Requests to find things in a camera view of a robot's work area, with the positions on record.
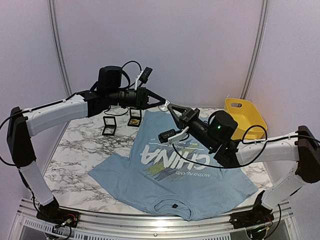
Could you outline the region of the light blue printed t-shirt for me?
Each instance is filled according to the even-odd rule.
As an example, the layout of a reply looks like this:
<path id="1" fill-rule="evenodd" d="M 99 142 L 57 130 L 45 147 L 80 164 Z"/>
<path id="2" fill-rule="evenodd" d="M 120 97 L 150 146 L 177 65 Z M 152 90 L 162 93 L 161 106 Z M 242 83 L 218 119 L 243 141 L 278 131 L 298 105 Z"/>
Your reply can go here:
<path id="1" fill-rule="evenodd" d="M 220 169 L 193 137 L 160 143 L 158 135 L 174 127 L 170 114 L 146 111 L 129 156 L 114 153 L 89 175 L 126 205 L 187 221 L 228 212 L 257 192 L 241 169 Z"/>

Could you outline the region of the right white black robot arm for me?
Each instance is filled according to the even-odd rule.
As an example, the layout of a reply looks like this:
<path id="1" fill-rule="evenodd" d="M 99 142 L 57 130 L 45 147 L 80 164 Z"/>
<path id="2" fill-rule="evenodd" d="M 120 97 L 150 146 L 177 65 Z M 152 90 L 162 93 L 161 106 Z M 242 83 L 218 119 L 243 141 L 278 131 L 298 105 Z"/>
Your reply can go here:
<path id="1" fill-rule="evenodd" d="M 307 126 L 301 125 L 295 132 L 264 139 L 233 140 L 238 124 L 229 113 L 218 110 L 207 122 L 199 118 L 199 109 L 170 103 L 167 106 L 178 132 L 170 130 L 161 142 L 170 145 L 191 135 L 213 154 L 221 169 L 237 169 L 254 162 L 292 161 L 294 168 L 271 188 L 263 190 L 255 199 L 251 210 L 233 213 L 230 222 L 239 228 L 246 224 L 260 224 L 273 219 L 272 210 L 299 189 L 320 180 L 320 142 Z"/>

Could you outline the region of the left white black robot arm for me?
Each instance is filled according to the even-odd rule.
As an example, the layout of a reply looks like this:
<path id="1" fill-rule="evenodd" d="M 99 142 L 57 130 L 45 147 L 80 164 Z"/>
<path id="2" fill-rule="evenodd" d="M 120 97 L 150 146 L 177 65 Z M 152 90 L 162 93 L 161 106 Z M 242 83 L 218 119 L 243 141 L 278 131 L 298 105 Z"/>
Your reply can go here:
<path id="1" fill-rule="evenodd" d="M 111 106 L 146 110 L 165 104 L 166 100 L 143 87 L 122 87 L 122 78 L 129 76 L 121 66 L 100 68 L 97 82 L 89 90 L 76 92 L 66 99 L 34 108 L 14 107 L 8 123 L 6 141 L 11 154 L 11 166 L 16 167 L 24 185 L 40 203 L 37 216 L 58 223 L 65 213 L 49 189 L 36 163 L 31 138 L 44 130 L 66 122 L 90 118 Z"/>

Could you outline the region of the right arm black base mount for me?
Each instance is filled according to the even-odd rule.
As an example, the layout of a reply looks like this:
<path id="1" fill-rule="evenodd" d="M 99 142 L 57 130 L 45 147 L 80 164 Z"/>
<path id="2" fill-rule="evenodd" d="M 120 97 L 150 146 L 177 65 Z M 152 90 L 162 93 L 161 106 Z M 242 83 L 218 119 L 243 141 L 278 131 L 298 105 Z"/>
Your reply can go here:
<path id="1" fill-rule="evenodd" d="M 229 222 L 234 229 L 247 228 L 274 220 L 272 210 L 262 206 L 264 192 L 263 190 L 257 195 L 251 210 L 235 212 L 230 215 Z"/>

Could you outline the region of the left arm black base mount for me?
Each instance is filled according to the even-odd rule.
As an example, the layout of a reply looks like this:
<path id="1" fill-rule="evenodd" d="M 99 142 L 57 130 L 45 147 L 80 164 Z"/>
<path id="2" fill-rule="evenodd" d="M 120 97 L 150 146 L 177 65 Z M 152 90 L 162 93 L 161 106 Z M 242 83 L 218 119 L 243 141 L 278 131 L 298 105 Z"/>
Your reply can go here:
<path id="1" fill-rule="evenodd" d="M 78 211 L 60 208 L 58 203 L 51 202 L 45 206 L 39 205 L 36 217 L 49 223 L 61 225 L 67 223 L 70 227 L 76 228 L 79 222 L 80 213 Z"/>

